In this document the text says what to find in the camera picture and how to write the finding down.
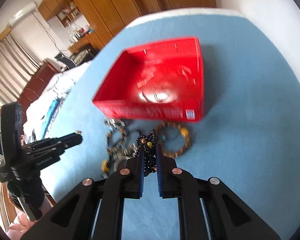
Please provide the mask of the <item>left hand in black glove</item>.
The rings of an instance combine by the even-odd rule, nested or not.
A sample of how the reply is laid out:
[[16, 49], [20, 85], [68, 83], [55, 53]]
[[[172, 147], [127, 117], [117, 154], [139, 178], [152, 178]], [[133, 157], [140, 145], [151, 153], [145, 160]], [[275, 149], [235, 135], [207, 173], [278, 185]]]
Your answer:
[[45, 194], [40, 171], [23, 179], [14, 174], [7, 183], [7, 189], [14, 204], [21, 208], [31, 222], [42, 217]]

